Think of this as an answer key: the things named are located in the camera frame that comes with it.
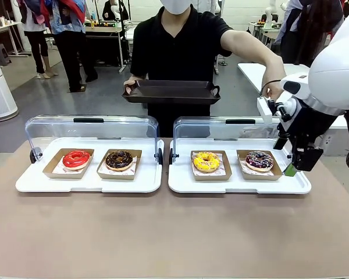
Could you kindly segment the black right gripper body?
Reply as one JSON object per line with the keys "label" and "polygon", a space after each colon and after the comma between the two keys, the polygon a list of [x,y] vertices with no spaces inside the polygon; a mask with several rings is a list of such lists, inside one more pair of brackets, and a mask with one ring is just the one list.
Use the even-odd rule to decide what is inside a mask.
{"label": "black right gripper body", "polygon": [[303,101],[296,101],[295,112],[289,121],[289,141],[292,151],[303,151],[313,146],[315,140],[323,135],[339,116],[317,111]]}

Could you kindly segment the person's left hand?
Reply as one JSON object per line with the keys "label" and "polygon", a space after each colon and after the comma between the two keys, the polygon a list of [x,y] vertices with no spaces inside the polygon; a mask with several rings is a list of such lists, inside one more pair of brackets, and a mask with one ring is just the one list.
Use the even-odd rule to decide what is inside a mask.
{"label": "person's left hand", "polygon": [[276,101],[281,96],[282,93],[283,93],[283,90],[278,81],[265,85],[262,91],[262,95],[264,97],[270,98],[274,101]]}

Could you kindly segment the person's right hand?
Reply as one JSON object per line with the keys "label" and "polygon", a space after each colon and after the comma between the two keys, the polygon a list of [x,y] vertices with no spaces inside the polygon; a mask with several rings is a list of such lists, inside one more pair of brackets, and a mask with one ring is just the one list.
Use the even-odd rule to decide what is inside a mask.
{"label": "person's right hand", "polygon": [[134,85],[137,83],[137,81],[142,80],[140,77],[131,76],[128,80],[124,82],[124,90],[127,92],[127,94],[131,94]]}

